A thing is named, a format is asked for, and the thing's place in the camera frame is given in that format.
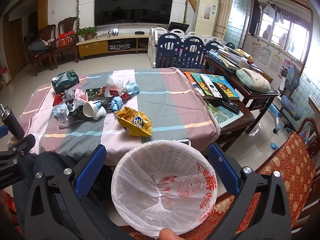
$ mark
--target white trash can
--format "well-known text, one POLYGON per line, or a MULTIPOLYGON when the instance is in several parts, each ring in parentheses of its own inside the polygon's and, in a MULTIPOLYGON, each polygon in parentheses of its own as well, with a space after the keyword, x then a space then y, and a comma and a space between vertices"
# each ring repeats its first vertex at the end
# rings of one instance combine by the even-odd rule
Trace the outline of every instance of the white trash can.
POLYGON ((217 198, 216 174, 184 143, 158 140, 127 152, 113 173, 111 195, 120 216, 144 235, 178 235, 200 225, 217 198))

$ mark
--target potato chip bag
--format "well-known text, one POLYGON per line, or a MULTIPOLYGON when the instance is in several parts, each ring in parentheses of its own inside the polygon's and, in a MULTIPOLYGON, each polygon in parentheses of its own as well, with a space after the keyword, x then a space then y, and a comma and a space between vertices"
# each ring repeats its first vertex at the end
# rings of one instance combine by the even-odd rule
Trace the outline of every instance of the potato chip bag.
POLYGON ((118 122, 130 136, 152 136, 152 123, 143 112, 125 106, 116 112, 118 122))

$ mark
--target television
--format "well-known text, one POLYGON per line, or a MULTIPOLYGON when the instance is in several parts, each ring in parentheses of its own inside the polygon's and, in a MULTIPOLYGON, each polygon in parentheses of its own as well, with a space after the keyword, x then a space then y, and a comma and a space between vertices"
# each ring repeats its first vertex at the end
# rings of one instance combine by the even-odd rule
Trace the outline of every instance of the television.
POLYGON ((94 24, 168 25, 172 0, 95 0, 94 24))

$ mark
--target potted plant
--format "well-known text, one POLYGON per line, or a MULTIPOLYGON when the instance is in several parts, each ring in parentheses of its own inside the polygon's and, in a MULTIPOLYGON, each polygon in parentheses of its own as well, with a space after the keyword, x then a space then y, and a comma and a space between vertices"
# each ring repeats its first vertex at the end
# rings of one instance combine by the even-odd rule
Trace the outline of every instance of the potted plant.
POLYGON ((82 38, 84 38, 84 40, 86 41, 93 39, 93 37, 96 34, 96 31, 97 31, 97 27, 85 27, 85 28, 79 29, 77 31, 78 38, 79 36, 81 37, 79 38, 79 41, 81 41, 82 38))

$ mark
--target metal bottle cap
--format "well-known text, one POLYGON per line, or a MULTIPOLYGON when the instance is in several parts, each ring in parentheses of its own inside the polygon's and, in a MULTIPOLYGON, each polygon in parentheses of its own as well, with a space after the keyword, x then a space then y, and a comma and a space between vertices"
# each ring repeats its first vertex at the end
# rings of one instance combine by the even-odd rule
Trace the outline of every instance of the metal bottle cap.
POLYGON ((10 108, 8 106, 4 108, 2 104, 0 104, 0 111, 1 111, 0 117, 2 120, 6 119, 10 114, 10 108))

